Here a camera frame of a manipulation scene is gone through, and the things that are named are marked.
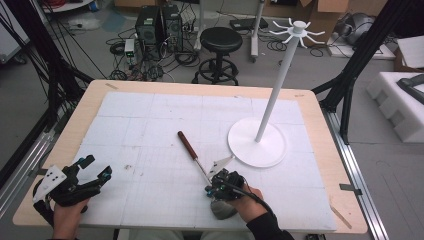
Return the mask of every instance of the cardboard box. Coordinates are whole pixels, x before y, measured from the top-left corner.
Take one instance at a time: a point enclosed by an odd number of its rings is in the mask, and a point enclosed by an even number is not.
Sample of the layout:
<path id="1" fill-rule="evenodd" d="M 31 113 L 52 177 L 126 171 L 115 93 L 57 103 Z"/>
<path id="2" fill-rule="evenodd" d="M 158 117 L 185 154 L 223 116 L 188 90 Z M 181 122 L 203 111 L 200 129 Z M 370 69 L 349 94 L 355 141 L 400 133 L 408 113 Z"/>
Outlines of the cardboard box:
<path id="1" fill-rule="evenodd" d="M 163 2 L 163 0 L 115 0 L 115 6 L 139 8 L 144 5 L 162 5 Z"/>
<path id="2" fill-rule="evenodd" d="M 395 56 L 396 58 L 393 66 L 395 72 L 424 72 L 424 69 L 405 66 L 403 63 L 402 51 L 399 48 L 396 49 Z"/>
<path id="3" fill-rule="evenodd" d="M 262 15 L 267 17 L 294 19 L 296 17 L 296 6 L 271 4 L 271 0 L 266 0 Z"/>
<path id="4" fill-rule="evenodd" d="M 338 19 L 346 12 L 348 5 L 349 0 L 299 0 L 295 20 L 311 22 L 307 29 L 309 32 L 325 31 L 323 35 L 311 35 L 311 37 L 318 42 L 327 43 Z M 306 46 L 315 44 L 306 38 L 303 41 Z"/>
<path id="5" fill-rule="evenodd" d="M 348 12 L 361 12 L 368 16 L 376 17 L 380 14 L 381 9 L 383 9 L 386 3 L 387 0 L 349 0 Z"/>

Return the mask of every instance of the black sleeve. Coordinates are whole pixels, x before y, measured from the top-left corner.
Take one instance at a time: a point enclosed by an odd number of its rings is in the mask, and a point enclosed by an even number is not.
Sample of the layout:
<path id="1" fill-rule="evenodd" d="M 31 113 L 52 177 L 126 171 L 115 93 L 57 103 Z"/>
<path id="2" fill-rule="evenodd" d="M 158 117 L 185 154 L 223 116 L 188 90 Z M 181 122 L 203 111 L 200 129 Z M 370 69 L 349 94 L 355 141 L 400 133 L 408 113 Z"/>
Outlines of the black sleeve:
<path id="1" fill-rule="evenodd" d="M 256 240 L 294 240 L 289 232 L 281 231 L 277 219 L 273 218 L 270 213 L 265 213 L 253 219 L 246 226 Z"/>

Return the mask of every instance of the wooden table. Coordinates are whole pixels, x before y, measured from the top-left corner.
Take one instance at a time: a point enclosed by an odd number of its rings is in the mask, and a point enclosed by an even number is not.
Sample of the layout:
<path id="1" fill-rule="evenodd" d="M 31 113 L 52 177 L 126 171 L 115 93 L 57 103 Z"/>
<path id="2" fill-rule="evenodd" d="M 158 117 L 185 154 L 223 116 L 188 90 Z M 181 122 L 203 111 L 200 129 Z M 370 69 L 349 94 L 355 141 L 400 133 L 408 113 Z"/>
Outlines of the wooden table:
<path id="1" fill-rule="evenodd" d="M 271 90 L 272 89 L 269 88 L 239 86 L 110 80 L 93 81 L 44 163 L 44 168 L 48 168 L 48 166 L 52 164 L 57 165 L 59 168 L 70 165 L 78 152 L 83 137 L 97 114 L 97 110 L 104 96 L 110 91 L 224 97 L 237 95 L 267 99 L 270 96 Z M 315 95 L 309 90 L 283 89 L 280 92 L 279 98 L 297 101 L 300 106 L 305 127 L 315 153 L 315 158 L 337 224 L 336 233 L 365 233 L 367 231 L 367 224 L 355 194 L 351 191 L 340 189 L 339 184 L 349 184 L 349 179 Z M 38 182 L 40 178 L 40 176 L 37 177 L 35 182 Z M 23 199 L 23 202 L 13 218 L 13 222 L 16 225 L 47 225 L 44 219 L 32 207 L 33 186 Z"/>

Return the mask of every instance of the stool base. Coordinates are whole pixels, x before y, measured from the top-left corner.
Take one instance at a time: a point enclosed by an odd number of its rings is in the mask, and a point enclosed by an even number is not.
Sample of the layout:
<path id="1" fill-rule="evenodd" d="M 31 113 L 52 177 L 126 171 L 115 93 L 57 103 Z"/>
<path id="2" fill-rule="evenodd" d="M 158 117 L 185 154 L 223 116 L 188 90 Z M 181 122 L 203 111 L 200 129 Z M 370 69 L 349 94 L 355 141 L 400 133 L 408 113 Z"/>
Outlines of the stool base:
<path id="1" fill-rule="evenodd" d="M 238 86 L 238 81 L 236 79 L 238 73 L 239 71 L 234 63 L 223 59 L 222 57 L 220 59 L 220 56 L 218 56 L 218 58 L 211 58 L 203 61 L 199 66 L 199 71 L 196 72 L 191 83 L 199 83 L 198 76 L 200 74 L 204 79 L 211 81 L 212 84 L 234 81 L 234 85 Z"/>

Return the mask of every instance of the round white base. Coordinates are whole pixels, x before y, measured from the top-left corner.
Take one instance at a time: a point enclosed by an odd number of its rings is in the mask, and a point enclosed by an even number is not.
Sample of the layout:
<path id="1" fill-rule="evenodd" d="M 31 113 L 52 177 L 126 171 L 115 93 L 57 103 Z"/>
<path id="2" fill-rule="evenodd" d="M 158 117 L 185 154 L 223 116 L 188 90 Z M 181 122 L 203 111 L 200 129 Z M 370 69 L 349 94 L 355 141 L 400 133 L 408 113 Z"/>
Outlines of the round white base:
<path id="1" fill-rule="evenodd" d="M 245 118 L 236 122 L 228 133 L 228 144 L 242 162 L 254 167 L 272 167 L 280 163 L 287 151 L 287 141 L 277 127 L 268 123 L 260 142 L 255 138 L 261 120 Z"/>

